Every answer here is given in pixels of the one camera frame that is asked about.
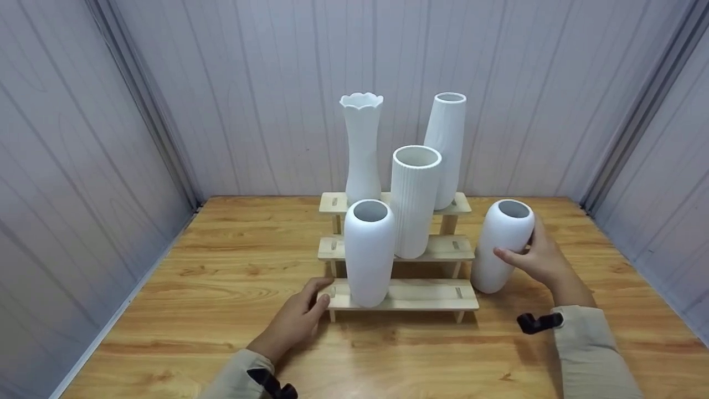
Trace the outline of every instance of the tall white vase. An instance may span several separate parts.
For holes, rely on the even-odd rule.
[[[386,297],[394,260],[396,226],[388,205],[355,202],[345,215],[345,266],[352,301],[374,307]]]
[[[499,291],[515,270],[495,256],[493,248],[519,252],[525,248],[534,231],[534,212],[525,203],[501,199],[488,209],[480,232],[470,282],[483,293]]]
[[[417,258],[426,250],[440,179],[441,154],[426,146],[404,146],[393,154],[391,210],[396,218],[400,258]]]
[[[381,197],[379,170],[376,167],[376,135],[382,103],[384,97],[369,92],[352,93],[340,99],[350,149],[345,187],[348,204]]]
[[[436,209],[450,205],[458,189],[466,106],[467,98],[459,93],[440,93],[433,98],[423,145],[435,148],[443,156]]]

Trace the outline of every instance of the black strap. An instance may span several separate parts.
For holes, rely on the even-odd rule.
[[[522,332],[525,334],[536,334],[546,329],[558,327],[564,322],[564,316],[561,313],[552,313],[550,315],[541,316],[535,319],[531,313],[525,313],[517,316],[517,324],[520,325]]]
[[[298,392],[291,384],[281,388],[281,383],[265,368],[250,368],[246,370],[246,374],[264,387],[272,399],[297,399],[298,397]]]

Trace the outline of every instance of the wooden shelf stand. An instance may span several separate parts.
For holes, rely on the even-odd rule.
[[[389,203],[391,193],[382,192],[381,200]],[[452,272],[449,278],[434,279],[391,279],[389,291],[384,301],[373,308],[362,308],[351,301],[350,286],[346,278],[338,278],[337,262],[345,260],[345,240],[342,235],[342,216],[347,213],[347,196],[344,192],[324,192],[320,198],[320,213],[332,215],[333,235],[320,239],[318,259],[330,264],[335,282],[321,295],[331,296],[330,321],[335,321],[336,311],[352,310],[425,310],[453,311],[458,323],[465,312],[479,309],[475,291],[468,280],[459,279],[462,262],[472,261],[475,257],[470,241],[466,236],[455,235],[458,216],[472,212],[465,194],[457,192],[450,206],[434,211],[442,215],[438,235],[428,237],[428,245],[422,256],[415,259],[395,258],[394,265],[402,262],[450,263]]]

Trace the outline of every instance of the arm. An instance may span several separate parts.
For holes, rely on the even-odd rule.
[[[271,324],[229,360],[199,399],[270,398],[247,371],[265,368],[273,374],[274,364],[290,348],[315,333],[320,316],[330,304],[330,296],[323,295],[312,306],[311,300],[332,281],[332,278],[311,278],[301,292],[286,301]]]
[[[501,248],[494,252],[546,285],[554,298],[552,311],[564,317],[562,325],[554,329],[554,339],[562,363],[566,399],[642,398],[591,290],[574,272],[539,218],[527,253]]]

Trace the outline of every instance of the sleeve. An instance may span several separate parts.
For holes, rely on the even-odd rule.
[[[221,369],[217,377],[200,394],[199,399],[267,399],[264,388],[252,380],[246,370],[265,368],[271,373],[274,367],[265,357],[248,349],[241,349]]]
[[[642,398],[600,309],[559,306],[564,317],[554,329],[562,362],[564,399]]]

